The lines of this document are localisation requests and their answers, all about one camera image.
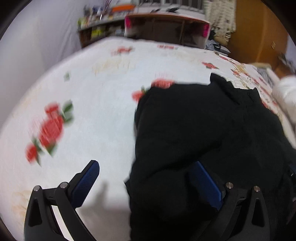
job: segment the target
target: beige patterned fabric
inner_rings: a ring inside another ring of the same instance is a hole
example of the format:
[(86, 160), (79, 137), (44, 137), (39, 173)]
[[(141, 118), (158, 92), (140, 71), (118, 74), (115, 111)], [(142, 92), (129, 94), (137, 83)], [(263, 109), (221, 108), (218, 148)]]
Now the beige patterned fabric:
[(216, 35), (229, 41), (236, 30), (236, 0), (204, 0), (206, 20), (212, 24)]

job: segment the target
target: pile of clothes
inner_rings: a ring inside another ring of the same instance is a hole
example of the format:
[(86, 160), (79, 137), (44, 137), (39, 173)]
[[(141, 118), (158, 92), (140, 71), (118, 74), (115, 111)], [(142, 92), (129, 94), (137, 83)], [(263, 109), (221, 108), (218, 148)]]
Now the pile of clothes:
[(288, 164), (296, 150), (257, 89), (234, 88), (215, 74), (210, 81), (151, 87), (139, 101), (136, 159), (126, 182), (133, 241), (191, 240), (217, 214), (190, 183), (196, 161), (222, 183), (261, 188), (271, 240), (286, 226), (294, 196)]

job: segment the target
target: pink object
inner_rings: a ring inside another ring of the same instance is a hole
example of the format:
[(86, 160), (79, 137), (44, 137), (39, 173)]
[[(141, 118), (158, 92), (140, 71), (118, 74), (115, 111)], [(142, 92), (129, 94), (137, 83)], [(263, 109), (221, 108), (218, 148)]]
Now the pink object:
[(126, 28), (131, 28), (131, 20), (129, 17), (126, 17), (124, 19), (124, 24), (125, 24)]
[(202, 33), (202, 36), (203, 36), (204, 38), (207, 37), (207, 34), (208, 34), (208, 32), (209, 32), (209, 29), (210, 29), (210, 25), (209, 25), (208, 23), (206, 23), (206, 24), (204, 25), (204, 30), (203, 30), (203, 33)]

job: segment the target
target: white wall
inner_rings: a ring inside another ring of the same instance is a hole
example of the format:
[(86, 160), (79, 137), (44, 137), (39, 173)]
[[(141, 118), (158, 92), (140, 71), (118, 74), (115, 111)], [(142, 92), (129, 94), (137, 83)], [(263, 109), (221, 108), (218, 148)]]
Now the white wall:
[(0, 40), (0, 128), (28, 88), (81, 49), (76, 32), (85, 4), (102, 0), (32, 0)]
[(296, 46), (290, 36), (288, 36), (286, 59), (292, 61), (296, 66)]

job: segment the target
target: blue textured pad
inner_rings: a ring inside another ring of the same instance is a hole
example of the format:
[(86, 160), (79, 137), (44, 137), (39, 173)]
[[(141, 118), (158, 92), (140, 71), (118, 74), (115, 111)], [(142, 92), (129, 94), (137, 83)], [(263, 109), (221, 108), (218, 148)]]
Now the blue textured pad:
[(97, 161), (95, 161), (89, 169), (86, 171), (85, 175), (79, 180), (73, 191), (71, 192), (71, 205), (73, 208), (81, 207), (86, 196), (88, 195), (91, 187), (96, 181), (100, 173), (100, 166)]
[(222, 194), (199, 161), (193, 164), (189, 176), (192, 185), (197, 189), (201, 199), (219, 211), (223, 204)]

